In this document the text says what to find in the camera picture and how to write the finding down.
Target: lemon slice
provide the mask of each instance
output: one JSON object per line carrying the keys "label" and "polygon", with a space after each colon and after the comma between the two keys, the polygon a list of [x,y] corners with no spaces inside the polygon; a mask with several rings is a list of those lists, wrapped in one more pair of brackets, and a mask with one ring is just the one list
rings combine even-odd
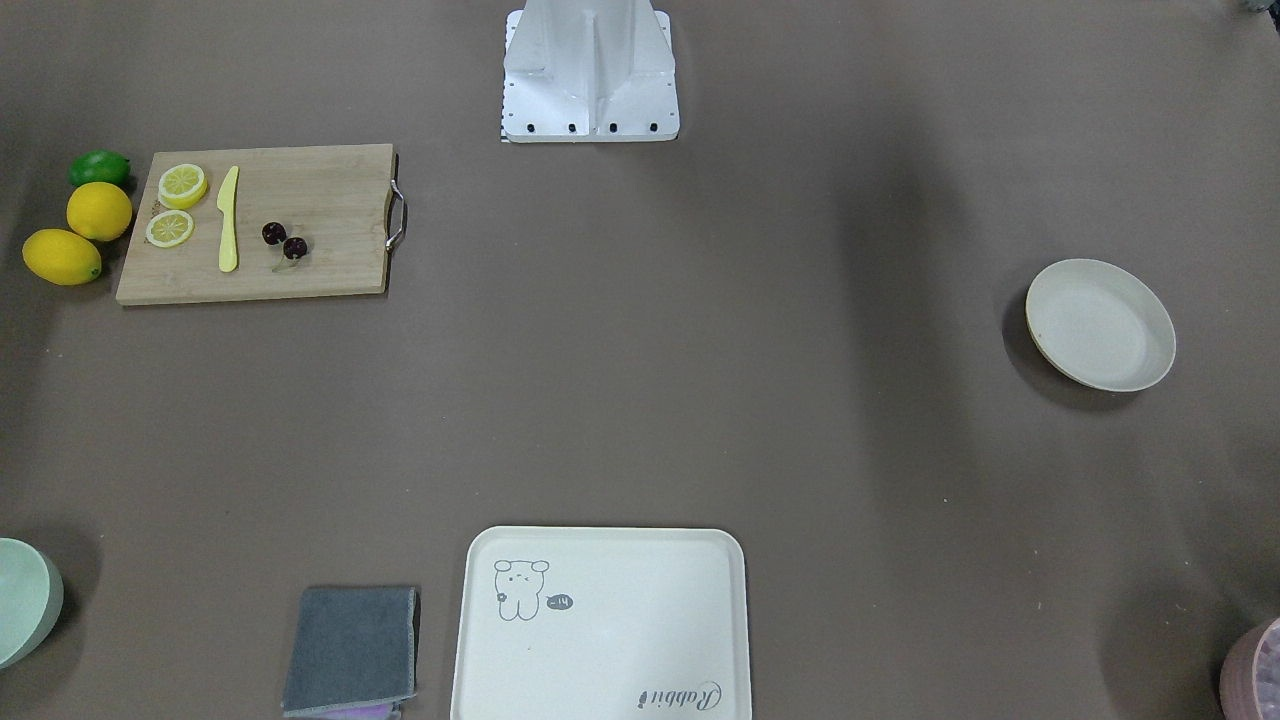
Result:
{"label": "lemon slice", "polygon": [[156,247],[182,245],[196,229],[196,222],[184,210],[165,210],[147,223],[147,242]]}
{"label": "lemon slice", "polygon": [[205,170],[200,169],[200,165],[183,163],[160,176],[160,204],[173,210],[191,208],[207,190],[209,181],[205,179]]}

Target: cutting board handle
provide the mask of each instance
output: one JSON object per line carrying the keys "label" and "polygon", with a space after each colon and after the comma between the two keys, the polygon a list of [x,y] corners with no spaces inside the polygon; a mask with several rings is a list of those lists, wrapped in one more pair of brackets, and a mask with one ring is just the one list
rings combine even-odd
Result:
{"label": "cutting board handle", "polygon": [[396,250],[396,245],[404,237],[404,228],[408,225],[408,202],[404,201],[404,193],[399,191],[399,186],[396,184],[396,178],[392,178],[392,201],[387,206],[387,224],[390,224],[392,213],[396,208],[396,201],[399,201],[401,206],[401,222],[396,232],[387,236],[387,252]]}

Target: lime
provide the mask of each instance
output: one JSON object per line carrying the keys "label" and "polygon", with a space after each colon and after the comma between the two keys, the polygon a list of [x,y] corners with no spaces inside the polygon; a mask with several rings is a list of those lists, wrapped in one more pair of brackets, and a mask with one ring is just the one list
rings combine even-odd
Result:
{"label": "lime", "polygon": [[129,159],[110,150],[86,152],[68,168],[67,179],[76,187],[90,182],[122,184],[129,179]]}

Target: tray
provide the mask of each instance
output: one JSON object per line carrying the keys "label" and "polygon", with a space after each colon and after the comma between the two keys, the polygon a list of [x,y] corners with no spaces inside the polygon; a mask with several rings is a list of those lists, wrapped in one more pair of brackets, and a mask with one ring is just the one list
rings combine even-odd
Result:
{"label": "tray", "polygon": [[709,529],[480,533],[451,716],[751,717],[741,547]]}

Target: wooden cutting board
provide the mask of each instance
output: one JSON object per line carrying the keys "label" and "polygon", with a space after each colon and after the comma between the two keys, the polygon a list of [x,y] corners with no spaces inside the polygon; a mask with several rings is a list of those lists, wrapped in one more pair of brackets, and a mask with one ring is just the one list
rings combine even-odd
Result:
{"label": "wooden cutting board", "polygon": [[[160,176],[180,163],[205,170],[209,192],[187,209],[196,228],[175,247],[147,242],[147,222],[165,210]],[[236,237],[239,266],[218,269],[223,214],[218,188],[239,165]],[[120,305],[271,300],[361,295],[387,290],[387,213],[396,152],[390,145],[260,147],[156,152],[142,191],[128,255],[115,290]],[[271,272],[279,245],[262,241],[262,225],[284,225],[307,241],[296,268]]]}

